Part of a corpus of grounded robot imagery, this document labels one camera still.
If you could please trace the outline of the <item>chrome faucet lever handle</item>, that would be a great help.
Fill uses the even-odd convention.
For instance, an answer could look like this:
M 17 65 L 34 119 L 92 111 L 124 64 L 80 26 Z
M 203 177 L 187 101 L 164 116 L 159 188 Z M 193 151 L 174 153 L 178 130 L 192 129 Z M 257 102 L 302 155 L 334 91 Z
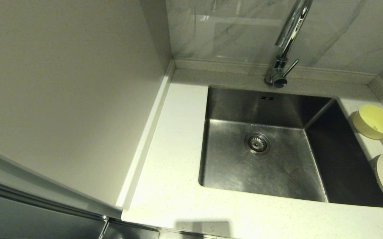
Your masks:
M 293 68 L 296 66 L 296 64 L 298 64 L 299 61 L 300 59 L 296 59 L 295 62 L 293 62 L 293 64 L 284 72 L 284 78 L 293 70 Z

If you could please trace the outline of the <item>stainless steel sink basin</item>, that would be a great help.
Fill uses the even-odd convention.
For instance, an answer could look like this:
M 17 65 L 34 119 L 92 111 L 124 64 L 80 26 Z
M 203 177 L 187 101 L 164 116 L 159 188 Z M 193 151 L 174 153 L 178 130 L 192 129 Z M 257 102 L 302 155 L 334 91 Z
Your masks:
M 255 155 L 246 135 L 270 152 Z M 302 200 L 383 207 L 383 193 L 338 101 L 331 97 L 208 89 L 201 186 Z

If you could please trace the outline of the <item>round metal drain strainer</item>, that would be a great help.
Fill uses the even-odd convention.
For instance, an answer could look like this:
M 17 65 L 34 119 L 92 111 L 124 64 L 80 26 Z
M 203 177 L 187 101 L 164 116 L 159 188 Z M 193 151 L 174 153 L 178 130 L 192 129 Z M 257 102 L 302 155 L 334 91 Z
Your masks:
M 248 151 L 255 155 L 266 155 L 271 149 L 269 138 L 261 133 L 250 133 L 246 135 L 244 145 Z

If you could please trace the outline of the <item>grey cabinet side panel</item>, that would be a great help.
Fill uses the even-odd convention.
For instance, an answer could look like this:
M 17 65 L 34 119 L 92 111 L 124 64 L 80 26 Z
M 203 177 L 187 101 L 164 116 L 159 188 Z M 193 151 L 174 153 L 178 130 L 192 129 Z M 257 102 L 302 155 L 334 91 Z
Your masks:
M 173 68 L 165 0 L 0 0 L 0 156 L 128 209 Z

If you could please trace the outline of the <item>chrome kitchen faucet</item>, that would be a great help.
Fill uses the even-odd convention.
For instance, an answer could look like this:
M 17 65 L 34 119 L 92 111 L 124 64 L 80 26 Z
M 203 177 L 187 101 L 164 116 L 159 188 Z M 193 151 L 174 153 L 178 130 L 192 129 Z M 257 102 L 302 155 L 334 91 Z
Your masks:
M 264 77 L 264 82 L 267 85 L 275 88 L 283 88 L 287 85 L 287 78 L 284 78 L 283 74 L 287 70 L 285 67 L 289 60 L 288 54 L 309 14 L 312 4 L 313 0 L 296 0 L 292 6 L 275 42 L 278 51 L 275 53 L 272 64 Z

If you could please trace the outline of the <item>yellow plastic bowl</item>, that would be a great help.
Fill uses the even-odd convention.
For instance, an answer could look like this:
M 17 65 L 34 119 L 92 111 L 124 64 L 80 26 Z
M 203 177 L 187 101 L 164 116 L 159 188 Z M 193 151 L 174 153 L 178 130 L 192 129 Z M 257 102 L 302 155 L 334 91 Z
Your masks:
M 354 127 L 362 135 L 374 139 L 383 139 L 383 108 L 375 105 L 363 105 L 352 118 Z

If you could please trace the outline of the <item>stainless steel appliance front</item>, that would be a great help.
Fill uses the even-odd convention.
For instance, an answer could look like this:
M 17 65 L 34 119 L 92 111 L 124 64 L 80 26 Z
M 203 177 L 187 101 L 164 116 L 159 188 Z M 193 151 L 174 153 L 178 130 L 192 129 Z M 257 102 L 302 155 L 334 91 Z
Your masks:
M 160 232 L 0 185 L 0 239 L 159 239 Z

